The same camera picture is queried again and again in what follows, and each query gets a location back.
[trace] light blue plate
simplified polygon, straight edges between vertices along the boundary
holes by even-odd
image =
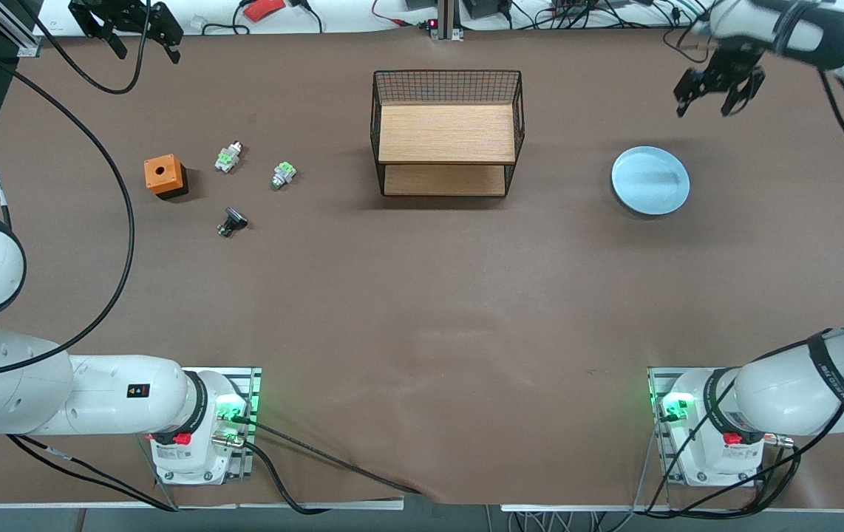
[[[684,205],[691,183],[688,171],[664,149],[626,149],[612,165],[612,188],[625,206],[651,216]]]

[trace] brown tabletop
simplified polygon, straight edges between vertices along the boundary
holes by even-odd
[[[438,502],[627,505],[652,426],[646,367],[743,364],[844,324],[844,136],[817,75],[767,58],[742,114],[720,117],[713,95],[679,119],[671,92],[691,64],[659,37],[188,38],[179,65],[149,44],[124,97],[98,93],[53,50],[22,61],[100,136],[135,204],[127,290],[73,352],[262,366],[260,420]],[[128,80],[132,58],[67,44],[101,82]],[[379,196],[368,130],[372,71],[384,68],[523,71],[527,136],[506,199]],[[239,168],[214,171],[236,139]],[[661,221],[632,219],[610,194],[612,162],[641,144],[691,174],[688,202]],[[193,188],[178,202],[143,185],[143,160],[169,152]],[[271,191],[285,160],[300,175]],[[118,279],[117,186],[84,136],[17,82],[0,172],[30,272],[0,327],[67,339]],[[225,240],[228,206],[251,226]],[[128,435],[51,441],[152,488]],[[398,495],[294,451],[273,458],[300,501]],[[249,482],[176,496],[277,500],[259,465]],[[0,502],[114,499],[0,437]],[[844,435],[804,457],[781,504],[844,508]]]

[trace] gray floor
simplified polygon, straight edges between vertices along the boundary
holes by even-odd
[[[436,505],[422,497],[406,499],[405,511],[331,511],[317,516],[298,516],[277,509],[240,509],[240,511],[189,511],[166,514],[153,509],[91,509],[80,522],[80,511],[64,509],[11,509],[0,511],[0,530],[19,532],[115,532],[149,530],[149,532],[223,531],[251,532],[376,532],[412,530],[419,532],[489,531],[484,506]],[[491,530],[506,532],[508,514],[497,506],[491,508]],[[620,515],[608,516],[604,530],[618,522]],[[585,531],[590,526],[588,514],[574,514],[571,530]],[[532,521],[522,522],[525,532],[540,528]],[[512,529],[520,532],[517,525]],[[554,532],[562,530],[559,526]],[[670,519],[658,521],[637,517],[628,522],[624,532],[839,532],[844,530],[844,513],[766,512],[745,519],[727,522]]]

